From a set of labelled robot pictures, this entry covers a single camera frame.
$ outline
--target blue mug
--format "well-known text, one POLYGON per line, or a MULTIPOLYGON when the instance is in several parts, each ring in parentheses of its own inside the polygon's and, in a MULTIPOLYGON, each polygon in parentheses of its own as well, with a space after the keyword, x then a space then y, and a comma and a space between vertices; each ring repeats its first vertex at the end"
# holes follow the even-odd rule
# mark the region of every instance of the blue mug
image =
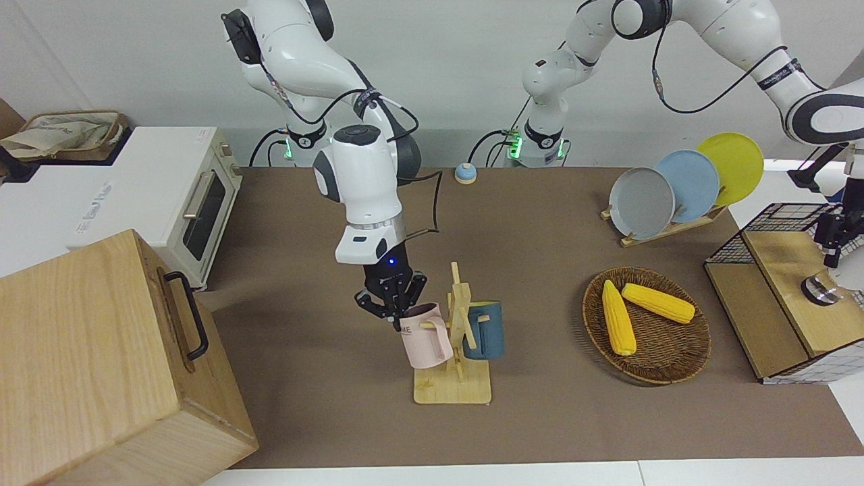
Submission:
POLYGON ((469 360, 494 360, 504 355, 504 320, 501 302, 472 302, 468 307, 468 321, 477 348, 468 347, 468 339, 462 339, 462 350, 469 360))

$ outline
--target bag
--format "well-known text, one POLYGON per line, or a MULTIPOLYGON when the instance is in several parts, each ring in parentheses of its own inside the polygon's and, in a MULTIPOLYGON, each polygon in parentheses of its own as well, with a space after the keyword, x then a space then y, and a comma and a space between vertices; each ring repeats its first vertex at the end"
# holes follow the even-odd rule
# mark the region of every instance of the bag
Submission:
POLYGON ((0 140, 22 162, 40 159, 105 160, 128 127, 118 112, 44 113, 31 118, 18 133, 0 140))

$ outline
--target oven door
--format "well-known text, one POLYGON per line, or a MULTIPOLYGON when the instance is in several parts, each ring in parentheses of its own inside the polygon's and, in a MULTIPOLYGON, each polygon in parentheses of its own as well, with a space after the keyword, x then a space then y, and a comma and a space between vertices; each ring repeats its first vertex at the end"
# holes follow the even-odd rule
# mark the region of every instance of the oven door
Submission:
POLYGON ((196 270, 202 285, 210 272, 236 195, 225 169, 215 158, 205 168, 183 210, 185 224, 181 225, 181 235, 175 243, 178 253, 185 260, 192 260, 188 267, 196 270))

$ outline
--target mug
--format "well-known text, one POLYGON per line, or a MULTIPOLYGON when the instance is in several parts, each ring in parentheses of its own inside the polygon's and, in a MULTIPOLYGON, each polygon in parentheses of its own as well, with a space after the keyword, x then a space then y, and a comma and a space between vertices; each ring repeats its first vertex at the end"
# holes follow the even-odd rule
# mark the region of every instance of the mug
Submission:
POLYGON ((462 350, 469 360, 495 360, 504 355, 504 320, 501 302, 471 302, 468 321, 477 342, 477 348, 468 347, 468 339, 462 339, 462 350))
POLYGON ((412 368, 432 368, 453 357, 447 325, 438 304, 412 307, 399 322, 402 324, 402 344, 412 368))

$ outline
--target wooden mug holder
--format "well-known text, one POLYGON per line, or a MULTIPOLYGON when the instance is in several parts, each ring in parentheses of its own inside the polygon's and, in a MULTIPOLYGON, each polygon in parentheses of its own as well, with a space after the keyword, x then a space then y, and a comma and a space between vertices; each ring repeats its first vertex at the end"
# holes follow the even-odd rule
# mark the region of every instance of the wooden mug holder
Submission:
MULTIPOLYGON (((468 321, 471 305, 471 288, 460 281, 459 266, 450 264, 453 273, 453 290, 447 294, 449 310, 446 322, 453 357, 436 367, 414 370, 414 401, 418 404, 489 404, 492 401, 492 384, 489 377, 489 361, 471 360, 465 357, 463 339, 470 349, 477 342, 468 321)), ((421 324, 423 327, 434 325, 421 324)))

